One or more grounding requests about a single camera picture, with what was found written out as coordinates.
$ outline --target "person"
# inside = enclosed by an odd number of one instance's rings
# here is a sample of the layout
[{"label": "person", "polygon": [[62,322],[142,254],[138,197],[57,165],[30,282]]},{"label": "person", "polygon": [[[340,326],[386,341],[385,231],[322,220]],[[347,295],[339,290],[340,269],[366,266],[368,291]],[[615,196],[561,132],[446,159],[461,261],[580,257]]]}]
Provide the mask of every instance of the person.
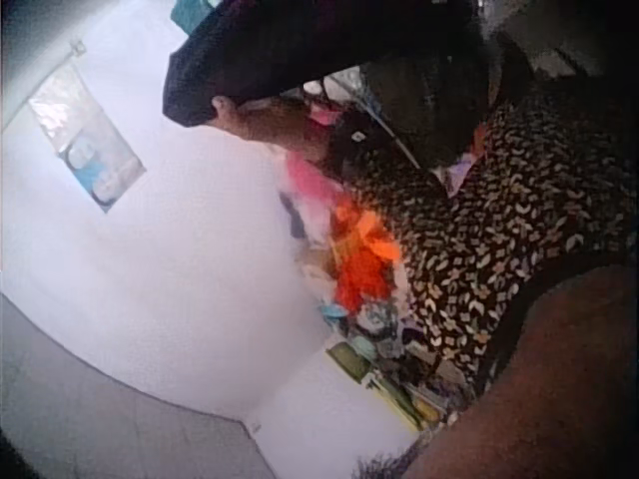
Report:
[{"label": "person", "polygon": [[358,113],[327,128],[277,99],[213,100],[211,126],[304,154],[383,218],[413,319],[481,396],[425,450],[361,479],[599,477],[619,464],[636,389],[636,184],[632,112],[614,93],[535,81],[490,113],[453,198]]}]

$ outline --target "black and white patterned fabric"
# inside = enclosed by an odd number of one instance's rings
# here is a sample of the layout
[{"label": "black and white patterned fabric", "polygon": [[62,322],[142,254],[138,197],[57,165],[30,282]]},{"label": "black and white patterned fabric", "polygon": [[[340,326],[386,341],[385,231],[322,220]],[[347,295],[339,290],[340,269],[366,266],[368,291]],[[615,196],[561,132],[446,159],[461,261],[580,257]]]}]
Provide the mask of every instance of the black and white patterned fabric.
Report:
[{"label": "black and white patterned fabric", "polygon": [[402,248],[413,319],[479,392],[534,299],[634,250],[627,118],[594,81],[536,84],[491,115],[485,156],[452,199],[373,125],[345,115],[336,127],[325,169],[384,218]]}]

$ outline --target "orange fabric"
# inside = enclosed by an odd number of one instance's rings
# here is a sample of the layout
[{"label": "orange fabric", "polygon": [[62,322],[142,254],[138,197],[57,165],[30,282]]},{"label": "orange fabric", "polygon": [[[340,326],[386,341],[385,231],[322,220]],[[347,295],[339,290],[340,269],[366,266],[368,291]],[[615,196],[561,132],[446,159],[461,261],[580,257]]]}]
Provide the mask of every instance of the orange fabric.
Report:
[{"label": "orange fabric", "polygon": [[390,287],[383,277],[385,267],[384,261],[365,247],[349,256],[339,271],[335,302],[349,312],[357,312],[363,303],[363,294],[388,298]]},{"label": "orange fabric", "polygon": [[338,269],[335,302],[354,313],[361,307],[363,295],[388,298],[390,285],[383,273],[391,261],[401,258],[401,250],[379,216],[344,195],[333,210],[331,231]]},{"label": "orange fabric", "polygon": [[331,229],[337,241],[356,232],[363,245],[379,257],[389,261],[401,259],[401,249],[385,230],[379,216],[372,211],[362,211],[349,198],[342,198],[335,207]]}]

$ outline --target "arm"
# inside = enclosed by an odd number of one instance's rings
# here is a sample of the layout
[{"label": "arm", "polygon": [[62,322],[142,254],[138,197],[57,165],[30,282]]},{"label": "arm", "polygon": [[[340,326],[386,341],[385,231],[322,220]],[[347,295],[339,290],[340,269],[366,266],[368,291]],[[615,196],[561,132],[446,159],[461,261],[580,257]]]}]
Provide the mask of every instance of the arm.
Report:
[{"label": "arm", "polygon": [[635,307],[634,271],[620,266],[546,293],[503,375],[405,477],[616,477],[635,424]]},{"label": "arm", "polygon": [[278,99],[248,103],[237,108],[228,98],[216,97],[218,116],[209,125],[251,142],[278,145],[302,154],[308,161],[321,161],[328,150],[330,128],[292,109]]}]

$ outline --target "poster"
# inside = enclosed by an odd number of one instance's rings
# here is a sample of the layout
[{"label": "poster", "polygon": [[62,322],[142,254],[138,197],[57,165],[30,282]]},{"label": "poster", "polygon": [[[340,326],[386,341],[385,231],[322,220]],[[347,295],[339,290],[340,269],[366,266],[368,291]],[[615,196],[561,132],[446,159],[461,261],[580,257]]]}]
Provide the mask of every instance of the poster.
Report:
[{"label": "poster", "polygon": [[145,172],[72,64],[56,70],[29,106],[57,156],[103,212]]}]

